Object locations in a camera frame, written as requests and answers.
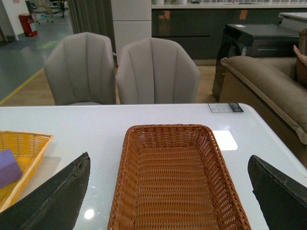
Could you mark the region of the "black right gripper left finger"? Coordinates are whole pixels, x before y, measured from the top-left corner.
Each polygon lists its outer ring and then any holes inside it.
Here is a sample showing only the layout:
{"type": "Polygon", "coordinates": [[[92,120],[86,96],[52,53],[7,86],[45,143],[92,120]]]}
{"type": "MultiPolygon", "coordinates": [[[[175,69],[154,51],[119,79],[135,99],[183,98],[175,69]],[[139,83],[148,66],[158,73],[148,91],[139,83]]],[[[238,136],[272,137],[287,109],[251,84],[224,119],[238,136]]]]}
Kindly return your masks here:
{"type": "Polygon", "coordinates": [[[2,230],[71,230],[87,191],[91,160],[76,158],[0,214],[2,230]]]}

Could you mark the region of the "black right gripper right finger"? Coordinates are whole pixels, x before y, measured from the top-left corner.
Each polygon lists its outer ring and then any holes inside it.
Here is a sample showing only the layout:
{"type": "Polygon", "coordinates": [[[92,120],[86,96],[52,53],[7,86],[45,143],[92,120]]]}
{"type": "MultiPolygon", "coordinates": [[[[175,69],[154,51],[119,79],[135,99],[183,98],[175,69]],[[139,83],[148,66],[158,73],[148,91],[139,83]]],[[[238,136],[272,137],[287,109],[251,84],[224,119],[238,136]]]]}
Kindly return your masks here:
{"type": "Polygon", "coordinates": [[[271,230],[305,230],[307,228],[307,188],[252,155],[248,174],[253,193],[271,230]]]}

